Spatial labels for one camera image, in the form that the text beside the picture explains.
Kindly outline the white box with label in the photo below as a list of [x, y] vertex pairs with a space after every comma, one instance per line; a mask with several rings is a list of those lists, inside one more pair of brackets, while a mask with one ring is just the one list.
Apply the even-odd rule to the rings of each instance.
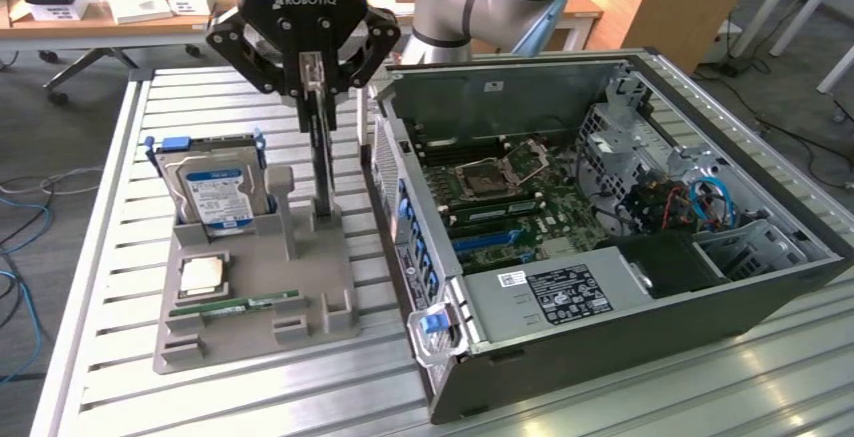
[[216, 0], [167, 0], [167, 2], [176, 15], [210, 16]]

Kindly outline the wooden desk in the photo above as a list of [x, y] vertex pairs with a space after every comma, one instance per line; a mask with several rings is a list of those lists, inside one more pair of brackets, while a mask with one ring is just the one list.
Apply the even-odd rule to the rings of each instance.
[[[216, 0], [215, 11], [230, 10], [236, 0]], [[118, 25], [110, 6], [91, 3], [79, 21], [36, 21], [24, 15], [23, 0], [0, 0], [0, 52], [30, 50], [79, 50], [95, 47], [140, 47], [203, 44], [208, 27], [206, 16], [172, 16]], [[595, 21], [603, 11], [590, 0], [569, 0], [557, 25], [561, 50], [582, 50]], [[411, 17], [398, 17], [409, 31]]]

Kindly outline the open white cardboard box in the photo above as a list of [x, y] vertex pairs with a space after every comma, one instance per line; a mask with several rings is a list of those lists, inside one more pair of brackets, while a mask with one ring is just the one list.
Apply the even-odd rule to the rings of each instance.
[[118, 25], [174, 16], [167, 0], [106, 0]]

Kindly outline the black chair base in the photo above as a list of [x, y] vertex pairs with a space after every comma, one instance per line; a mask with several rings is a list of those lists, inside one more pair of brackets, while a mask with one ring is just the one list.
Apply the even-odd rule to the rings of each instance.
[[[184, 52], [194, 58], [199, 58], [202, 55], [200, 48], [192, 44], [183, 44]], [[38, 51], [39, 59], [43, 62], [50, 64], [59, 63], [59, 56], [54, 51], [39, 50]], [[68, 95], [64, 92], [56, 91], [56, 88], [66, 83], [72, 77], [75, 77], [84, 69], [87, 69], [94, 63], [96, 63], [102, 58], [112, 58], [120, 64], [131, 69], [139, 69], [139, 65], [132, 60], [132, 58], [127, 55], [124, 48], [116, 47], [98, 47], [91, 48], [86, 51], [86, 53], [79, 57], [79, 59], [68, 65], [48, 82], [43, 85], [46, 90], [47, 101], [55, 106], [64, 106], [68, 101]]]

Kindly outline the white box with black lid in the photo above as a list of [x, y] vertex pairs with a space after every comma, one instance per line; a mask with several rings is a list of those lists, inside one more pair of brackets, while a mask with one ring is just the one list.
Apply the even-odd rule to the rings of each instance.
[[23, 0], [36, 21], [79, 21], [90, 0]]

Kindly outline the hard disk with blue rails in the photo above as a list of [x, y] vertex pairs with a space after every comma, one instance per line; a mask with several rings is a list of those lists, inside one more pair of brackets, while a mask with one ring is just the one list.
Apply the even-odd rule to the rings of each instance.
[[258, 131], [220, 137], [144, 139], [146, 156], [175, 202], [176, 221], [211, 237], [242, 233], [275, 208], [266, 190], [266, 138]]

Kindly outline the CPU socket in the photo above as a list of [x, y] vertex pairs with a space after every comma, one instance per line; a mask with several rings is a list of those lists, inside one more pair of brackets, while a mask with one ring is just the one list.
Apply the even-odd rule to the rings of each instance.
[[509, 194], [510, 187], [497, 160], [485, 160], [454, 169], [465, 200], [498, 198]]

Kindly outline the silver socket cover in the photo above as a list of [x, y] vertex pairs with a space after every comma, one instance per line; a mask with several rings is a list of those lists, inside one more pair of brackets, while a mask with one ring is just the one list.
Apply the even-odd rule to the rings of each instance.
[[546, 147], [534, 139], [527, 139], [505, 157], [510, 179], [517, 184], [527, 182], [550, 165]]

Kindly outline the tall metal disk bay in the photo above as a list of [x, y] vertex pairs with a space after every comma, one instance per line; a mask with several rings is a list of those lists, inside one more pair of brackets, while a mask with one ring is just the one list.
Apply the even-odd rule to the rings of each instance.
[[670, 158], [675, 147], [627, 107], [591, 106], [579, 129], [577, 183], [607, 235], [622, 237], [683, 226], [685, 185]]

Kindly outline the blue expansion slot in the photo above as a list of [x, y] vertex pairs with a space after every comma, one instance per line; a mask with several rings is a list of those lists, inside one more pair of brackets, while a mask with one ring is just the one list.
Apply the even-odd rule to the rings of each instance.
[[514, 246], [527, 243], [534, 235], [523, 229], [510, 229], [453, 240], [455, 253], [469, 253], [497, 246]]

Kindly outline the silver CPU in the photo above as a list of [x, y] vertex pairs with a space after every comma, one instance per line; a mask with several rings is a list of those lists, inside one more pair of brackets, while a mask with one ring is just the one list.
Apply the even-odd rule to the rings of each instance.
[[183, 262], [180, 269], [180, 298], [212, 294], [223, 283], [224, 261], [219, 256], [196, 257]]

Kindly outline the grey parts rack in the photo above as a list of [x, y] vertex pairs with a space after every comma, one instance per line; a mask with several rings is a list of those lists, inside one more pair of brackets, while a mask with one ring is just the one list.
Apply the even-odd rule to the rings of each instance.
[[[154, 370], [188, 371], [276, 352], [332, 343], [362, 331], [342, 215], [318, 219], [314, 205], [294, 206], [290, 166], [264, 171], [275, 210], [239, 234], [211, 237], [199, 224], [172, 226]], [[219, 256], [223, 283], [212, 294], [180, 298], [183, 262]], [[190, 305], [298, 290], [271, 308], [228, 317], [170, 317]]]

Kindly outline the silver chipset heat sink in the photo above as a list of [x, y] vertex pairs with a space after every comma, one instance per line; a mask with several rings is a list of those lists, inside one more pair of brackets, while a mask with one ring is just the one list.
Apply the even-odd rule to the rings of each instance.
[[579, 252], [575, 244], [567, 237], [545, 240], [541, 244], [541, 250], [545, 259], [575, 255]]

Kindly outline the white floor box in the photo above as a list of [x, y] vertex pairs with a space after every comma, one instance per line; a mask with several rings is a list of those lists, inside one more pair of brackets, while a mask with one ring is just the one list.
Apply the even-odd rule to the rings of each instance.
[[726, 19], [721, 24], [713, 44], [705, 56], [706, 63], [719, 63], [725, 61], [734, 49], [734, 44], [742, 34], [742, 28], [730, 20]]

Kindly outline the grey power supply unit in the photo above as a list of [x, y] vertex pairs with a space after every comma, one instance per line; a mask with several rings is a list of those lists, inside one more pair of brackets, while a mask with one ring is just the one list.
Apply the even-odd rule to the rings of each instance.
[[614, 246], [463, 279], [478, 339], [475, 356], [543, 344], [579, 352], [605, 343], [605, 331], [655, 308], [637, 266]]

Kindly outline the blue case release latch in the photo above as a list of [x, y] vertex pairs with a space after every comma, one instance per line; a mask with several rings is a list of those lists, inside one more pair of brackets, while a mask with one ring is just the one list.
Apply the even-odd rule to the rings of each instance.
[[419, 319], [419, 326], [426, 335], [446, 332], [451, 326], [447, 313], [445, 311], [438, 311], [426, 314]]

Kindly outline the small metal disk bay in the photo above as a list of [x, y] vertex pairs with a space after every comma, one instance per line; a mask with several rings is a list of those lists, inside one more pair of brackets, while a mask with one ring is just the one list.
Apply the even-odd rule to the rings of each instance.
[[759, 219], [739, 228], [694, 235], [702, 251], [729, 280], [742, 280], [809, 262], [779, 228]]

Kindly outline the open black PC case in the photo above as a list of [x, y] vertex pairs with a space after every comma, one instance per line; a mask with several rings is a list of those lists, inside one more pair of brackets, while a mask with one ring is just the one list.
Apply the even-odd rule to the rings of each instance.
[[[579, 52], [465, 63], [390, 65], [375, 84], [371, 197], [402, 301], [409, 343], [441, 424], [603, 377], [751, 330], [797, 297], [854, 268], [854, 215], [837, 207], [698, 83], [651, 50]], [[683, 226], [606, 239], [637, 266], [655, 308], [614, 324], [579, 352], [543, 344], [471, 354], [478, 339], [462, 270], [418, 157], [418, 146], [539, 133], [573, 145], [591, 106], [641, 114], [675, 147]], [[694, 241], [766, 219], [809, 262], [729, 280]], [[451, 326], [426, 335], [419, 319]]]

